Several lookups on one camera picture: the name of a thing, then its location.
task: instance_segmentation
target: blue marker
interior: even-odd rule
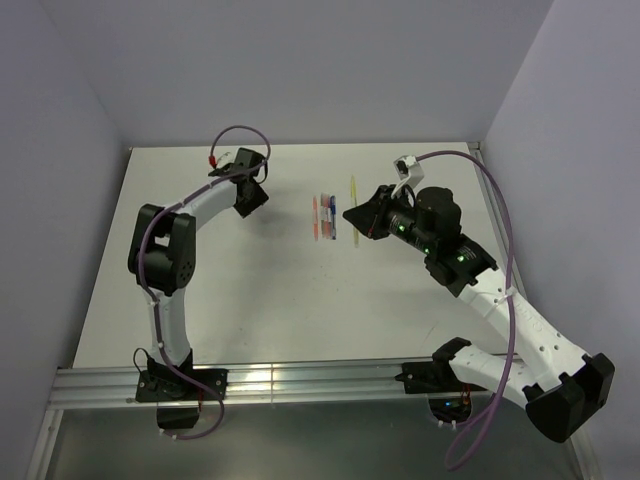
[[[331,209],[331,239],[336,239],[336,196],[331,195],[329,199],[329,208]]]

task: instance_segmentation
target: white wall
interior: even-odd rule
[[[555,0],[486,139],[531,299],[617,372],[589,423],[607,478],[638,478],[640,2]]]
[[[551,0],[42,3],[128,144],[155,146],[236,122],[285,143],[481,140]]]
[[[14,479],[71,358],[125,157],[37,2],[0,3],[0,58],[0,465]]]

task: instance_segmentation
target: purple cable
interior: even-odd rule
[[[213,187],[215,187],[216,185],[218,185],[218,184],[220,184],[220,183],[222,183],[224,181],[230,180],[230,179],[235,178],[235,177],[243,176],[243,175],[248,175],[250,173],[253,173],[253,172],[256,172],[256,171],[260,170],[263,166],[266,166],[267,161],[269,160],[269,157],[271,156],[271,144],[269,143],[269,140],[259,130],[256,130],[253,127],[247,127],[245,125],[232,125],[230,127],[225,128],[224,130],[222,130],[218,134],[218,136],[214,139],[213,144],[211,145],[211,155],[213,155],[213,150],[215,149],[216,145],[218,144],[218,141],[220,140],[220,138],[225,133],[227,133],[229,130],[234,130],[234,129],[249,130],[251,132],[256,133],[258,136],[260,136],[260,138],[262,138],[262,140],[264,141],[264,143],[265,143],[265,145],[267,147],[267,155],[265,156],[264,160],[262,162],[260,162],[258,165],[256,165],[255,167],[248,168],[246,170],[234,173],[232,175],[228,175],[226,177],[218,177],[215,180],[213,180],[211,183],[208,183],[208,184],[204,185],[203,187],[200,187],[198,190],[193,192],[191,195],[187,196],[182,202],[178,202],[178,203],[176,203],[174,205],[171,205],[170,207],[166,207],[165,209],[160,211],[160,213],[158,213],[158,215],[156,215],[153,218],[153,220],[151,220],[151,222],[149,223],[149,226],[147,227],[147,230],[144,232],[144,235],[142,237],[142,242],[140,244],[140,252],[146,252],[147,251],[147,246],[149,244],[149,239],[151,238],[151,232],[153,231],[155,226],[158,224],[158,222],[163,217],[165,217],[166,215],[168,215],[171,212],[174,212],[174,211],[178,210],[179,208],[182,208],[184,205],[187,205],[189,202],[192,202],[193,200],[198,198],[200,195],[202,195],[207,190],[212,189]],[[162,339],[162,328],[161,328],[161,325],[160,325],[160,307],[158,306],[158,297],[156,296],[155,293],[153,293],[153,290],[151,290],[151,288],[149,288],[149,285],[147,284],[147,279],[146,279],[145,274],[144,274],[144,255],[138,255],[138,277],[140,279],[140,286],[147,293],[147,295],[149,295],[149,297],[151,297],[151,301],[153,302],[153,322],[154,322],[154,325],[156,327],[156,341],[158,343],[158,350],[160,351],[160,356],[162,357],[162,360],[164,360],[165,365],[169,368],[169,370],[171,370],[171,372],[173,372],[175,375],[177,375],[178,377],[180,377],[184,381],[189,382],[191,385],[194,385],[195,387],[200,388],[201,390],[204,390],[205,392],[207,392],[209,395],[211,395],[213,398],[215,398],[217,400],[218,404],[220,405],[220,414],[218,415],[218,419],[207,430],[204,430],[203,432],[200,432],[200,433],[195,433],[193,435],[177,435],[176,434],[175,438],[178,439],[178,440],[195,440],[197,438],[206,437],[210,433],[214,432],[220,426],[220,423],[222,423],[222,419],[224,418],[224,402],[222,400],[222,397],[218,394],[218,392],[216,392],[212,388],[209,388],[205,384],[200,383],[197,380],[194,380],[193,378],[189,377],[188,375],[185,375],[184,373],[182,373],[180,370],[178,370],[173,365],[173,362],[169,358],[169,355],[167,354],[167,352],[166,352],[166,350],[164,348],[164,342],[163,342],[163,339]],[[168,435],[170,437],[174,436],[174,435],[171,435],[170,433],[167,433],[167,432],[164,432],[164,433],[165,433],[165,435]]]
[[[442,155],[457,155],[459,157],[466,158],[467,160],[473,162],[476,167],[480,169],[480,171],[484,174],[484,176],[489,180],[491,186],[493,187],[493,191],[500,202],[500,210],[502,221],[504,222],[505,231],[507,234],[507,242],[508,242],[508,250],[507,250],[507,267],[506,267],[506,282],[505,282],[505,292],[508,292],[511,288],[511,277],[513,275],[513,229],[511,227],[511,218],[509,217],[509,210],[507,209],[507,203],[505,202],[504,196],[502,195],[502,191],[498,186],[491,172],[485,167],[482,163],[480,163],[475,157],[464,153],[458,152],[455,150],[441,150],[438,152],[427,153],[425,155],[420,155],[416,157],[416,160],[419,162],[422,160],[426,160],[427,158],[439,157]],[[502,377],[500,378],[500,383],[498,384],[498,388],[496,390],[495,395],[492,400],[489,402],[489,405],[476,417],[464,423],[464,429],[460,431],[460,433],[456,436],[454,441],[451,443],[451,446],[447,450],[447,453],[444,458],[444,464],[447,470],[453,472],[462,467],[480,448],[480,445],[484,441],[487,436],[487,432],[489,431],[489,427],[493,422],[493,417],[495,416],[498,407],[500,405],[500,401],[502,400],[502,396],[504,395],[504,390],[507,386],[507,382],[509,381],[509,372],[511,371],[511,365],[513,364],[513,356],[515,353],[516,347],[516,312],[513,305],[513,298],[511,295],[507,296],[507,305],[509,307],[509,343],[507,347],[507,359],[504,365],[504,370],[502,371]],[[452,463],[452,457],[455,453],[458,445],[465,438],[471,429],[476,426],[480,420],[485,419],[480,432],[476,436],[475,440],[469,447],[469,449],[455,462]]]

